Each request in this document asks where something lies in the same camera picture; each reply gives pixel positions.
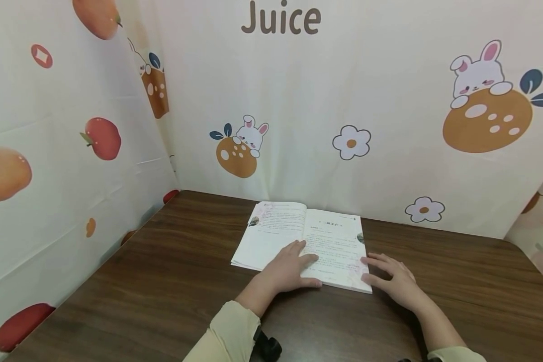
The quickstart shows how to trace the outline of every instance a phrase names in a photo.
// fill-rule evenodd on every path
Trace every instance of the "open book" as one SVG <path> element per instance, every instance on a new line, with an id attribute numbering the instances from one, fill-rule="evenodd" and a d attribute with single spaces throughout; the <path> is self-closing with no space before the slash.
<path id="1" fill-rule="evenodd" d="M 368 267 L 360 216 L 308 210 L 295 202 L 260 202 L 249 217 L 247 229 L 233 255 L 232 265 L 253 270 L 263 268 L 287 244 L 306 240 L 301 255 L 317 254 L 320 259 L 302 272 L 325 285 L 372 293 L 360 280 Z"/>

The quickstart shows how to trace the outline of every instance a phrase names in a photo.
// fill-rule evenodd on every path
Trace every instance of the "brown table surface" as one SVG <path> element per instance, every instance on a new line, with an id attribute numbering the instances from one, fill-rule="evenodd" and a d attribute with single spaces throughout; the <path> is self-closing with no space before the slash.
<path id="1" fill-rule="evenodd" d="M 255 274 L 230 266 L 254 201 L 184 191 L 8 361 L 180 361 Z M 405 262 L 487 361 L 543 361 L 543 277 L 514 245 L 362 220 L 367 249 Z M 280 361 L 420 361 L 417 320 L 382 293 L 324 286 L 276 298 Z"/>

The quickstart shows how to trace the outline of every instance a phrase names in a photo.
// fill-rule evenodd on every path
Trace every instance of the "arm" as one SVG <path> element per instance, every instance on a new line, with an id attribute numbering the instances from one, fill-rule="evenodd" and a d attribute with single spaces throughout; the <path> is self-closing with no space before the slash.
<path id="1" fill-rule="evenodd" d="M 450 320 L 416 284 L 412 272 L 404 263 L 383 254 L 370 252 L 362 262 L 386 271 L 392 276 L 385 281 L 372 274 L 364 274 L 362 280 L 385 291 L 394 301 L 415 313 L 420 321 L 428 358 L 438 357 L 444 362 L 485 362 L 479 354 L 467 348 Z"/>
<path id="2" fill-rule="evenodd" d="M 249 361 L 255 343 L 253 335 L 273 298 L 281 292 L 322 285 L 318 279 L 300 277 L 302 270 L 318 259 L 313 254 L 299 256 L 305 246 L 306 241 L 296 240 L 284 247 L 235 301 L 219 310 L 184 362 Z"/>

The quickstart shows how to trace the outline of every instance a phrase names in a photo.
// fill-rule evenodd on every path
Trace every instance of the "white flower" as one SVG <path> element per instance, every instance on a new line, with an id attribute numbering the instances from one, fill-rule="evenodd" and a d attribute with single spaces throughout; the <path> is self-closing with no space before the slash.
<path id="1" fill-rule="evenodd" d="M 354 156 L 362 157 L 370 151 L 370 132 L 358 130 L 355 126 L 344 126 L 340 136 L 334 137 L 332 145 L 340 151 L 343 160 L 351 160 Z"/>
<path id="2" fill-rule="evenodd" d="M 422 197 L 415 200 L 415 203 L 406 207 L 404 212 L 410 215 L 410 221 L 412 222 L 421 222 L 421 221 L 430 221 L 436 222 L 439 221 L 444 211 L 444 205 L 440 202 L 432 201 L 431 198 Z"/>

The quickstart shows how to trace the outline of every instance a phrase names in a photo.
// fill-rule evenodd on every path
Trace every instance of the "beige sleeve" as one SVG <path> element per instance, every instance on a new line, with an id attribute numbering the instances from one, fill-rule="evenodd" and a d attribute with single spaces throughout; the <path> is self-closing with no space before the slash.
<path id="1" fill-rule="evenodd" d="M 466 347 L 447 347 L 428 354 L 428 359 L 435 357 L 442 362 L 486 362 L 482 355 Z"/>
<path id="2" fill-rule="evenodd" d="M 227 302 L 184 362 L 248 362 L 259 318 L 239 303 Z"/>

